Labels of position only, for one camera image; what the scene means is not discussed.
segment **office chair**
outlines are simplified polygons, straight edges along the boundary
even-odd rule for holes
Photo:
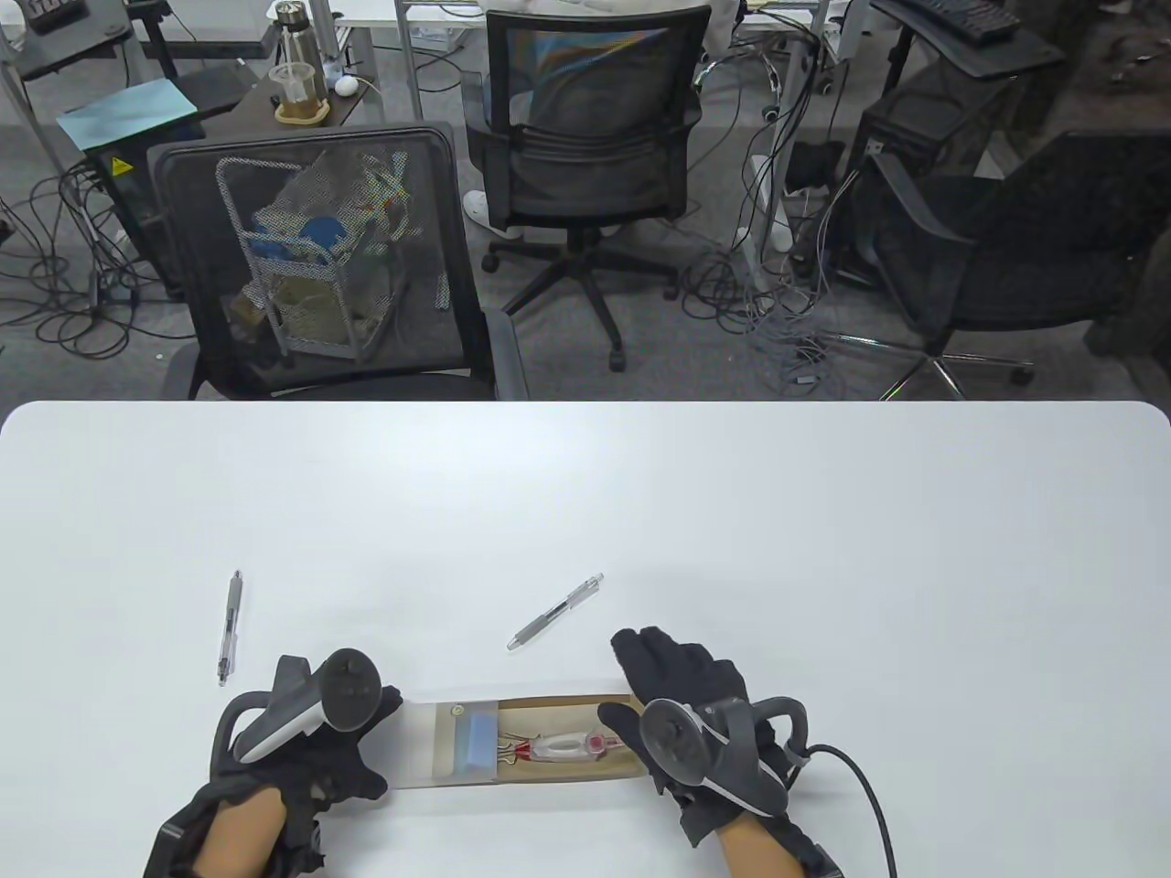
[[[512,320],[477,297],[450,128],[169,144],[151,164],[198,337],[165,398],[205,382],[237,399],[527,398]]]
[[[964,399],[952,365],[1007,366],[1026,385],[1033,363],[949,352],[954,331],[1046,329],[1123,307],[1171,213],[1171,131],[1067,132],[1005,180],[916,181],[878,153],[854,194],[857,251],[924,344],[827,337],[915,355],[884,400],[924,368]]]
[[[667,265],[601,246],[603,226],[676,219],[687,207],[687,133],[700,118],[692,85],[708,7],[655,15],[560,19],[489,12],[488,78],[465,73],[467,146],[484,174],[495,228],[564,228],[564,247],[493,241],[499,253],[549,261],[508,304],[515,314],[562,277],[577,281],[625,369],[622,336],[595,270],[662,277]]]

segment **chair base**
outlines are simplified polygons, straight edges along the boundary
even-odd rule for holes
[[[863,350],[889,350],[898,354],[915,355],[915,364],[903,375],[902,378],[891,384],[890,387],[886,389],[885,393],[878,397],[878,399],[884,403],[898,396],[911,378],[918,375],[923,369],[931,369],[934,371],[936,375],[943,379],[944,384],[947,385],[947,390],[951,392],[953,399],[967,399],[964,395],[963,386],[960,386],[959,379],[954,376],[949,365],[951,363],[971,363],[973,365],[994,365],[1012,369],[1008,379],[1018,386],[1025,386],[1033,380],[1034,364],[1027,359],[982,357],[977,354],[929,354],[922,348],[915,348],[910,344],[883,342],[877,338],[865,338],[863,336],[847,335],[844,332],[824,332],[823,337],[829,342],[837,342],[838,344],[860,348]]]
[[[663,293],[663,297],[667,300],[674,299],[679,294],[679,272],[663,262],[652,262],[649,259],[631,256],[626,253],[603,251],[598,247],[601,239],[601,232],[596,228],[571,228],[567,232],[564,247],[525,241],[493,241],[488,245],[488,253],[480,265],[485,272],[497,270],[500,263],[498,253],[515,253],[520,256],[543,259],[550,263],[505,306],[505,314],[508,315],[519,311],[563,277],[577,281],[610,338],[610,371],[621,372],[626,368],[622,335],[618,332],[618,324],[614,322],[614,315],[605,306],[602,290],[598,289],[597,281],[594,279],[594,272],[628,272],[663,277],[669,284]]]

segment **clear plastic container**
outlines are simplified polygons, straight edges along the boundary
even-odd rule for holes
[[[316,70],[303,61],[276,64],[268,71],[268,78],[280,90],[281,114],[290,119],[311,119],[321,112],[314,85]]]

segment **forearm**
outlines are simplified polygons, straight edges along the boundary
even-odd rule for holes
[[[718,830],[732,878],[806,878],[801,864],[751,814]]]
[[[198,878],[260,878],[285,817],[285,803],[275,787],[238,805],[220,805],[192,871]]]

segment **ballpoint pen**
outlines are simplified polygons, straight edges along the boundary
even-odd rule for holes
[[[235,667],[235,629],[240,622],[240,597],[244,594],[244,579],[237,570],[227,587],[227,610],[224,615],[224,639],[220,640],[219,661],[215,663],[215,675],[220,686],[227,682],[227,675]]]
[[[586,582],[578,585],[576,589],[570,591],[566,599],[560,604],[554,606],[552,610],[547,610],[528,623],[525,627],[516,632],[516,636],[508,642],[508,650],[515,650],[518,646],[523,646],[529,640],[532,640],[536,635],[545,629],[547,629],[553,620],[569,610],[573,610],[577,604],[588,598],[590,595],[597,591],[597,587],[602,584],[602,574],[597,576],[589,577]]]

